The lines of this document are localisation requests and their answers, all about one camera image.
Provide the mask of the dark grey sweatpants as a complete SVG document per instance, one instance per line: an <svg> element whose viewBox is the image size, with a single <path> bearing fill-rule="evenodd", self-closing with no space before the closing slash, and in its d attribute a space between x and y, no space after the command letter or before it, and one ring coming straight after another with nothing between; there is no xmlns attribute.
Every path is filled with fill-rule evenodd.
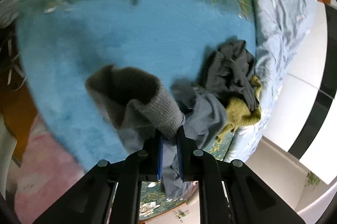
<svg viewBox="0 0 337 224"><path fill-rule="evenodd" d="M255 59L244 40L227 40L203 64L199 85L226 106L230 98L243 100L250 111L259 106L250 81Z"/></svg>

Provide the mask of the blue grey floral quilt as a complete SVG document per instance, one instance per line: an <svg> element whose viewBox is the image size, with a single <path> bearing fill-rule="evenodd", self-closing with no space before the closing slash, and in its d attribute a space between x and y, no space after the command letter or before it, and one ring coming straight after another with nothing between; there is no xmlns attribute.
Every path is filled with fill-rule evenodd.
<svg viewBox="0 0 337 224"><path fill-rule="evenodd" d="M257 46L254 74L262 85L261 120L237 130L224 161L246 162L255 152L282 89L287 69L314 21L317 0L253 0Z"/></svg>

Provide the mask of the pink patterned pajama trousers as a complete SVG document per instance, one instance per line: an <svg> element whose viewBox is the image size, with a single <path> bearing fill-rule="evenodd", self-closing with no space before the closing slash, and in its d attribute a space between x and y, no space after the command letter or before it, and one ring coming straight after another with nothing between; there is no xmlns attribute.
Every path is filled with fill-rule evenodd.
<svg viewBox="0 0 337 224"><path fill-rule="evenodd" d="M37 115L17 174L15 213L33 223L84 175L84 169L49 132Z"/></svg>

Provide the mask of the teal floral bed blanket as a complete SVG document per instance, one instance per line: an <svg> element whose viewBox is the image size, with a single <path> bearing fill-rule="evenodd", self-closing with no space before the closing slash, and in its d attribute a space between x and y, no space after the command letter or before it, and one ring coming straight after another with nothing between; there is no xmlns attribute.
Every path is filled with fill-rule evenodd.
<svg viewBox="0 0 337 224"><path fill-rule="evenodd" d="M16 30L39 115L84 171L127 156L84 87L98 69L136 67L170 88L227 40L255 52L252 0L19 0Z"/></svg>

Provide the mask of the olive green knit garment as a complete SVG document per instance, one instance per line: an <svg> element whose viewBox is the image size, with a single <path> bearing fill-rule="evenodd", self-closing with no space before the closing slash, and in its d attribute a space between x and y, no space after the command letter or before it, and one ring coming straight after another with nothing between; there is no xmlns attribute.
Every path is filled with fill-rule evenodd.
<svg viewBox="0 0 337 224"><path fill-rule="evenodd" d="M213 117L217 121L217 143L221 143L226 134L235 133L240 127L256 124L261 120L261 107L250 110L249 106L241 98L232 96L229 98L226 107L217 100L216 107L213 109Z"/></svg>

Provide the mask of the grey fleece sweatpants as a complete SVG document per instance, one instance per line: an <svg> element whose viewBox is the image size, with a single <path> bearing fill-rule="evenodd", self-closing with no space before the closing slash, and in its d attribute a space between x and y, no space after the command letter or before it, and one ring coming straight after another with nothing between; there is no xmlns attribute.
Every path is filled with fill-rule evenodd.
<svg viewBox="0 0 337 224"><path fill-rule="evenodd" d="M156 76L137 68L107 65L85 82L103 118L133 153L159 131L163 136L162 184L169 198L180 198L190 184L179 175L174 136L180 127L200 149L215 140L227 121L224 106L209 91L177 81L173 94Z"/></svg>

